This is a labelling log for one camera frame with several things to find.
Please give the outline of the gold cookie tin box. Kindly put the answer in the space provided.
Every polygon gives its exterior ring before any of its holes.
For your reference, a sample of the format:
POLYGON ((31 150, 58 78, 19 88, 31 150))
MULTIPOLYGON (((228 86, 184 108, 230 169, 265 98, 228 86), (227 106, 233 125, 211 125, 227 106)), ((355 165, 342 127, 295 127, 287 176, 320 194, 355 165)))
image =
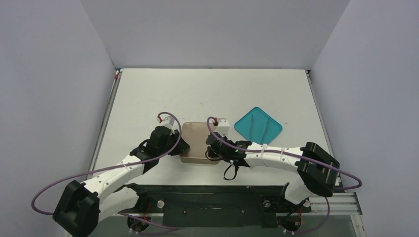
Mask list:
POLYGON ((180 160, 183 163, 189 163, 189 164, 216 165, 216 164, 220 163, 219 160, 210 160, 210 159, 206 158, 205 156, 203 156, 203 157, 180 156, 180 160))

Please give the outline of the brown tin lid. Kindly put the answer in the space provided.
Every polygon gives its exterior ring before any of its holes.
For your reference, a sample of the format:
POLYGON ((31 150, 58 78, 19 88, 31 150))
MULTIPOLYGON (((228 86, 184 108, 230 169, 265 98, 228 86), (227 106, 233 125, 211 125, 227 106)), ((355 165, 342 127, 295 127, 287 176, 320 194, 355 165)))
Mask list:
POLYGON ((183 156, 203 157, 207 151, 206 139, 210 135, 205 122, 185 122, 181 137, 190 145, 190 150, 183 156))

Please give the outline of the metal tongs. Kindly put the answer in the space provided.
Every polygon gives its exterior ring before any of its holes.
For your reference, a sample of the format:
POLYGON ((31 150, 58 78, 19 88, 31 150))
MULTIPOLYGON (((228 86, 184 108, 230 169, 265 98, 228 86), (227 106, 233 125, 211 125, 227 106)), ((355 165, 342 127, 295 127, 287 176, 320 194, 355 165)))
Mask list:
POLYGON ((265 114, 252 113, 249 129, 249 140, 263 144, 270 118, 265 114))

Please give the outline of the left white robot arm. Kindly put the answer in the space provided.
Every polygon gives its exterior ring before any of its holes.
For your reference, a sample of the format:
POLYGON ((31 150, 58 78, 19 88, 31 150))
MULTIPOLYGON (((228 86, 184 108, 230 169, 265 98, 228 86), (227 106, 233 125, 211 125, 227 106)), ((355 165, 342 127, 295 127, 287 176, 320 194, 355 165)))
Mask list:
POLYGON ((147 198, 126 186, 127 182, 155 167, 166 155, 190 150, 178 130, 157 126, 149 139, 134 148, 115 169, 83 182, 70 182, 64 189, 52 218, 73 237, 87 237, 102 220, 125 209, 142 212, 147 198))

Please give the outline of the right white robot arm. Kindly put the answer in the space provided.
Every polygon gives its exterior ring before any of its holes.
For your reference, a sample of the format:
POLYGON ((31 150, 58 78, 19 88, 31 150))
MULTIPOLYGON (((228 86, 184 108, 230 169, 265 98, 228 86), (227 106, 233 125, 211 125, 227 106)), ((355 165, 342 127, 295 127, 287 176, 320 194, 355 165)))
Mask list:
POLYGON ((206 139, 209 158, 220 159, 235 168, 268 167, 296 173, 299 177, 287 181, 279 196, 279 206, 293 210, 311 195, 331 197, 335 191, 339 162, 313 142, 303 147, 277 148, 250 141, 233 142, 218 133, 206 139))

